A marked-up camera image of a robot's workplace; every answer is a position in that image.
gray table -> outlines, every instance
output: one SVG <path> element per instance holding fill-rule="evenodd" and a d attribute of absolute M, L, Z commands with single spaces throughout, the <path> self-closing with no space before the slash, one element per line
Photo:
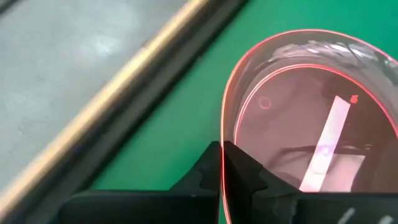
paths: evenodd
<path fill-rule="evenodd" d="M 20 0 L 0 15 L 0 189 L 186 0 Z"/>

green mat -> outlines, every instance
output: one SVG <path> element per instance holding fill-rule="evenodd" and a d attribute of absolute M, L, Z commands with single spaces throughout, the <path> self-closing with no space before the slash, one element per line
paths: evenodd
<path fill-rule="evenodd" d="M 220 136 L 224 86 L 239 58 L 292 29 L 344 32 L 398 57 L 398 2 L 252 0 L 93 184 L 94 189 L 168 189 Z M 220 214 L 220 223 L 225 223 Z"/>

red dot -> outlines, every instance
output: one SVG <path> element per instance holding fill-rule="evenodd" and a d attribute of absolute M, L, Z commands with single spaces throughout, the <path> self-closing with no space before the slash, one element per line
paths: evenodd
<path fill-rule="evenodd" d="M 351 99 L 349 100 L 351 103 L 355 104 L 358 102 L 358 95 L 352 95 Z"/>

white strip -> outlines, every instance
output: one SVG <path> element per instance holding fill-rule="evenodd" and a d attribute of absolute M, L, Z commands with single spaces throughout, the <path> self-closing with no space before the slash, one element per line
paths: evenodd
<path fill-rule="evenodd" d="M 391 224 L 394 221 L 394 219 L 389 216 L 389 215 L 384 215 L 380 221 L 379 224 Z"/>
<path fill-rule="evenodd" d="M 355 214 L 355 208 L 349 208 L 343 216 L 337 221 L 337 224 L 346 224 L 348 220 Z"/>
<path fill-rule="evenodd" d="M 300 190 L 319 192 L 328 171 L 337 142 L 343 130 L 350 104 L 339 96 L 335 97 L 325 127 L 319 138 L 310 165 L 304 175 Z"/>

clear glass container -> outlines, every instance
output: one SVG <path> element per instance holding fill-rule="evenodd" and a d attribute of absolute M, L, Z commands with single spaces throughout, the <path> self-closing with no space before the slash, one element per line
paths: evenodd
<path fill-rule="evenodd" d="M 304 192 L 398 192 L 397 124 L 396 60 L 345 34 L 293 30 L 235 66 L 221 142 Z"/>

